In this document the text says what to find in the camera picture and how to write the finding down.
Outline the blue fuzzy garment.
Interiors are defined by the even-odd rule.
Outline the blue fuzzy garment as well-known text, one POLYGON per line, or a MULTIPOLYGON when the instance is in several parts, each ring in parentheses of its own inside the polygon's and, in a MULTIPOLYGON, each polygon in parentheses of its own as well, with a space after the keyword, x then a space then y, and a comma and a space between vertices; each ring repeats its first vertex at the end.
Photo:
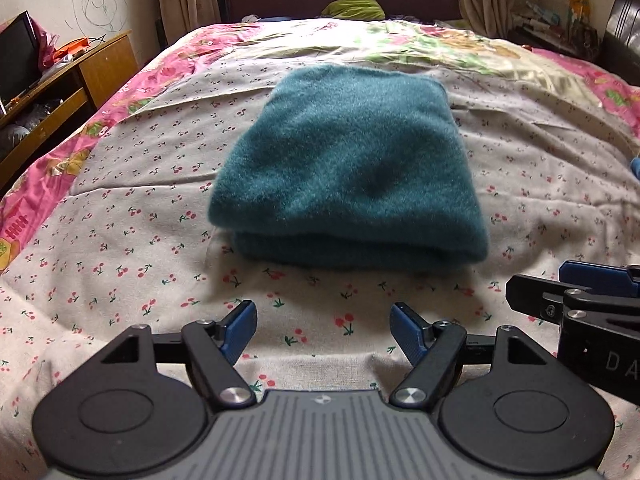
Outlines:
POLYGON ((640 180, 640 157, 636 156, 631 159, 630 170, 634 174, 634 176, 640 180))

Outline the dark wooden chair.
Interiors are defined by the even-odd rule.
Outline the dark wooden chair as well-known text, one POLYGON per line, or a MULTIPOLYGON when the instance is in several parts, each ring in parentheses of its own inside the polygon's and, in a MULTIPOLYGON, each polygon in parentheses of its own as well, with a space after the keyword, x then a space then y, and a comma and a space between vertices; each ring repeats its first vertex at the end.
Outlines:
POLYGON ((640 80, 640 0, 615 0, 600 43, 597 64, 627 84, 640 80))

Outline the pink plastic bag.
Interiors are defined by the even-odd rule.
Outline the pink plastic bag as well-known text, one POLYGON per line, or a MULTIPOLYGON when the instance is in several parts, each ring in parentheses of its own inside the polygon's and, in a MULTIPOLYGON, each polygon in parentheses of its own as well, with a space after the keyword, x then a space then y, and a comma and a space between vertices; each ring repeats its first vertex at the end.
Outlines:
POLYGON ((32 16, 29 19, 32 23, 38 44, 39 69, 44 72, 54 64, 58 35, 52 35, 50 32, 47 32, 32 16))

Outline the cluttered bedside table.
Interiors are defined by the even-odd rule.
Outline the cluttered bedside table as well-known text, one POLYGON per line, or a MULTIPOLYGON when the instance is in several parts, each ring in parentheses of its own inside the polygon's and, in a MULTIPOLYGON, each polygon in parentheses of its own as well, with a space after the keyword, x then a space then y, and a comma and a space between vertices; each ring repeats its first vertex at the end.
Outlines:
POLYGON ((567 0, 566 18, 533 1, 516 4, 511 13, 509 40, 532 49, 594 61, 599 54, 600 39, 591 26, 590 0, 567 0))

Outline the teal fuzzy garment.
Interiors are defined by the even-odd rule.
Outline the teal fuzzy garment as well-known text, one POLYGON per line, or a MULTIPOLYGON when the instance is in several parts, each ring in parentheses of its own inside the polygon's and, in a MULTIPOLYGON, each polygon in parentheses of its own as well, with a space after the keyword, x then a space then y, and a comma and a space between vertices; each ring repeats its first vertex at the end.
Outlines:
POLYGON ((250 258, 439 271, 489 236, 444 86, 345 65, 300 68, 239 137, 208 210, 250 258))

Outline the green pillow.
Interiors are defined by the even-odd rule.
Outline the green pillow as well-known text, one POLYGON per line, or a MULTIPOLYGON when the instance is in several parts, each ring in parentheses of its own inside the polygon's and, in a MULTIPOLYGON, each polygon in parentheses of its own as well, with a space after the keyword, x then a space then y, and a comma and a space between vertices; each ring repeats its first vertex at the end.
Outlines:
POLYGON ((386 15, 376 0, 335 0, 322 11, 322 16, 349 21, 384 21, 386 15))

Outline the wooden tv cabinet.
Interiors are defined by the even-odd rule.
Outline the wooden tv cabinet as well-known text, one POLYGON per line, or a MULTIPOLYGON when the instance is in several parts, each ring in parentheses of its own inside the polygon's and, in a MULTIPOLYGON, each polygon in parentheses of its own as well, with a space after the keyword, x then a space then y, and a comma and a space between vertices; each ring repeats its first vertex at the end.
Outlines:
POLYGON ((39 156, 62 143, 114 96, 139 69, 129 35, 119 34, 90 49, 48 77, 1 117, 5 136, 34 116, 28 133, 13 148, 1 150, 1 192, 6 193, 39 156))

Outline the orange toy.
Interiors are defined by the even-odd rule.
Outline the orange toy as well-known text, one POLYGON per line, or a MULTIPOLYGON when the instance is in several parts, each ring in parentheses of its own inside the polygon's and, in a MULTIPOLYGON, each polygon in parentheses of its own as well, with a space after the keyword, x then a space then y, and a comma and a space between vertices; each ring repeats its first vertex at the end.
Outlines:
POLYGON ((53 61, 61 61, 63 58, 66 58, 66 56, 69 55, 73 58, 75 55, 85 53, 89 49, 89 47, 90 42, 87 37, 72 40, 67 44, 63 44, 62 47, 59 47, 54 51, 53 61))

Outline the black television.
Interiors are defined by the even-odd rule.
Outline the black television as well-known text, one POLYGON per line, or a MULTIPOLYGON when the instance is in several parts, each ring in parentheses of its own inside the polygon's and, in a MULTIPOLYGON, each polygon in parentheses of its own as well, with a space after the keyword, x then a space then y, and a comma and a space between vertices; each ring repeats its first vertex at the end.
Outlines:
POLYGON ((39 42, 30 15, 24 11, 0 34, 1 106, 8 108, 40 78, 39 42))

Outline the pink floral quilt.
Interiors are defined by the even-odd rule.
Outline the pink floral quilt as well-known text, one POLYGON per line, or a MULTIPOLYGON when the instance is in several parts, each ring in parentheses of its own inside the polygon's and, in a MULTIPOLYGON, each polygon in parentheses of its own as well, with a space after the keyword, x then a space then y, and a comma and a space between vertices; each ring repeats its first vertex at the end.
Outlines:
POLYGON ((447 23, 408 21, 285 21, 275 25, 212 25, 190 32, 154 58, 101 105, 60 146, 43 155, 1 201, 1 265, 6 268, 35 235, 80 173, 99 138, 120 122, 136 117, 152 99, 175 94, 178 85, 202 74, 211 84, 221 78, 226 61, 261 58, 308 58, 342 54, 349 61, 423 68, 449 68, 462 75, 485 75, 538 88, 547 96, 590 107, 605 140, 629 160, 639 146, 639 87, 596 64, 536 48, 529 40, 488 39, 447 23))

